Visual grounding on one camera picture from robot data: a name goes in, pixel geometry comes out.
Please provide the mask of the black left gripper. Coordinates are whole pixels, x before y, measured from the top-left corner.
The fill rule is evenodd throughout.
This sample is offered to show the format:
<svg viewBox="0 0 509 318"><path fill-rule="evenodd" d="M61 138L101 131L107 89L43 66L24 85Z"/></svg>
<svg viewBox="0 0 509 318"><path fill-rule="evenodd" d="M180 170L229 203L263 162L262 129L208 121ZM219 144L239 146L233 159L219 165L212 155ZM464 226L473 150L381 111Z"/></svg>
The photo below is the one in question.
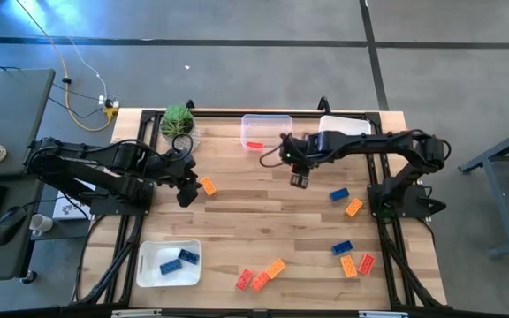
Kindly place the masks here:
<svg viewBox="0 0 509 318"><path fill-rule="evenodd" d="M166 163L163 184L176 187L179 206L187 208L198 196L201 184L197 182L198 175L194 172L196 161L190 152L184 149L172 148L165 153Z"/></svg>

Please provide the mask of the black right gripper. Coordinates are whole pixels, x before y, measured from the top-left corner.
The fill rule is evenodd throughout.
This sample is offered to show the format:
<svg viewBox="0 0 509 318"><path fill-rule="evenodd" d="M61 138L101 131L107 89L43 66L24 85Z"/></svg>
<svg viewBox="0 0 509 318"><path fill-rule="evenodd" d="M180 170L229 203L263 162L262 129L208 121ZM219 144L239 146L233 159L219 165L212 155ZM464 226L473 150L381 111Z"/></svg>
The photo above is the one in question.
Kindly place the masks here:
<svg viewBox="0 0 509 318"><path fill-rule="evenodd" d="M294 138L292 133L281 133L282 140L279 155L283 163L292 167L290 185L306 189L309 172L317 168L323 159L319 147L322 143L321 132L306 134L303 139Z"/></svg>

